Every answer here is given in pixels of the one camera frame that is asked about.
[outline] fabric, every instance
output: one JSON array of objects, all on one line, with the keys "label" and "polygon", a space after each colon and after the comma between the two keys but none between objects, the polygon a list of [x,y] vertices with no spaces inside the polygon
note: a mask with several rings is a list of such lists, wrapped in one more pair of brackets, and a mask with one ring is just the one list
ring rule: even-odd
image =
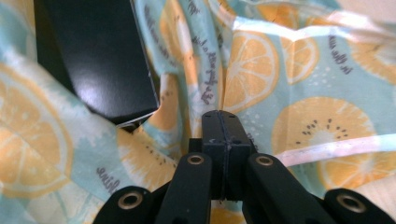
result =
[{"label": "fabric", "polygon": [[[135,0],[161,106],[133,133],[35,61],[32,2],[0,1],[0,220],[91,223],[111,193],[172,178],[201,116],[235,113],[310,192],[396,173],[396,34],[335,1]],[[213,202],[212,223],[244,223]]]},{"label": "fabric", "polygon": [[359,186],[355,190],[370,199],[396,220],[396,175],[391,175]]}]

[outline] black plastic part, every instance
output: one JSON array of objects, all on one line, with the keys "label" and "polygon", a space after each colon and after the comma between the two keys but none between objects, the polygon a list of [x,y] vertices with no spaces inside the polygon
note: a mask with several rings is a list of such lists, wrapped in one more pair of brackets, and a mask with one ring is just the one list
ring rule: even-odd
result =
[{"label": "black plastic part", "polygon": [[211,173],[212,160],[205,154],[183,156],[155,223],[209,223]]},{"label": "black plastic part", "polygon": [[38,61],[93,112],[120,124],[158,108],[130,0],[35,5]]},{"label": "black plastic part", "polygon": [[326,209],[339,223],[394,224],[395,221],[364,196],[349,189],[329,190],[324,198]]},{"label": "black plastic part", "polygon": [[202,138],[190,138],[189,152],[202,152]]},{"label": "black plastic part", "polygon": [[242,212],[247,224],[270,224],[265,211],[262,209],[257,196],[254,194],[253,189],[248,188],[244,202],[242,204]]},{"label": "black plastic part", "polygon": [[254,146],[239,118],[225,111],[202,116],[202,152],[213,160],[212,199],[241,201],[244,197],[244,171]]},{"label": "black plastic part", "polygon": [[[137,193],[142,196],[141,203],[132,209],[119,207],[119,200],[128,193]],[[146,224],[149,220],[149,211],[153,201],[151,193],[139,187],[127,187],[117,190],[101,208],[93,224]]]},{"label": "black plastic part", "polygon": [[271,223],[336,223],[273,156],[260,153],[250,156],[247,181]]},{"label": "black plastic part", "polygon": [[154,190],[152,192],[152,203],[149,209],[148,218],[146,218],[146,223],[154,223],[155,218],[160,212],[161,204],[163,203],[163,198],[165,197],[166,191],[168,191],[171,182],[164,184],[162,187]]}]

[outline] kiwi slice print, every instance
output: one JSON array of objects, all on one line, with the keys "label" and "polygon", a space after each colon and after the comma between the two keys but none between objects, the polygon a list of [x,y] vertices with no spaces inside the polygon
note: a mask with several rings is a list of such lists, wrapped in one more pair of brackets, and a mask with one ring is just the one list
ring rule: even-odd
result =
[{"label": "kiwi slice print", "polygon": [[158,150],[140,126],[133,134],[117,129],[120,162],[135,185],[153,191],[172,179],[177,164]]},{"label": "kiwi slice print", "polygon": [[287,150],[375,135],[369,117],[355,105],[331,97],[311,97],[289,105],[276,119],[272,150]]}]

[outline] metal screw hole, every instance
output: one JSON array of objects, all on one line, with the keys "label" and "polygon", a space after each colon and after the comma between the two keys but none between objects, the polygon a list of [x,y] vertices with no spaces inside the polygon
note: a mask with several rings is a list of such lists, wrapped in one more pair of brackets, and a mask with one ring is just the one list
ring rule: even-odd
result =
[{"label": "metal screw hole", "polygon": [[270,166],[270,165],[274,164],[274,161],[271,158],[266,157],[266,156],[260,156],[260,157],[256,158],[256,162],[263,166]]},{"label": "metal screw hole", "polygon": [[119,208],[129,210],[136,208],[143,202],[143,195],[137,191],[132,191],[119,198]]},{"label": "metal screw hole", "polygon": [[204,162],[204,157],[193,155],[187,158],[187,162],[192,165],[199,165]]},{"label": "metal screw hole", "polygon": [[337,202],[343,205],[346,209],[355,213],[363,213],[367,209],[364,203],[347,194],[338,195]]}]

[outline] black bracket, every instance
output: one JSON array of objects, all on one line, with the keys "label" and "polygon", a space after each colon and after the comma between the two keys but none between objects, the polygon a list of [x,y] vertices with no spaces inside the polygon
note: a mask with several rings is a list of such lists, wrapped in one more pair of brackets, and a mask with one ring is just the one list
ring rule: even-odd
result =
[{"label": "black bracket", "polygon": [[191,139],[171,182],[149,192],[115,192],[95,224],[210,222],[210,201],[242,201],[247,223],[395,223],[349,189],[315,197],[271,155],[257,153],[238,117],[210,111],[202,117],[202,139]]}]

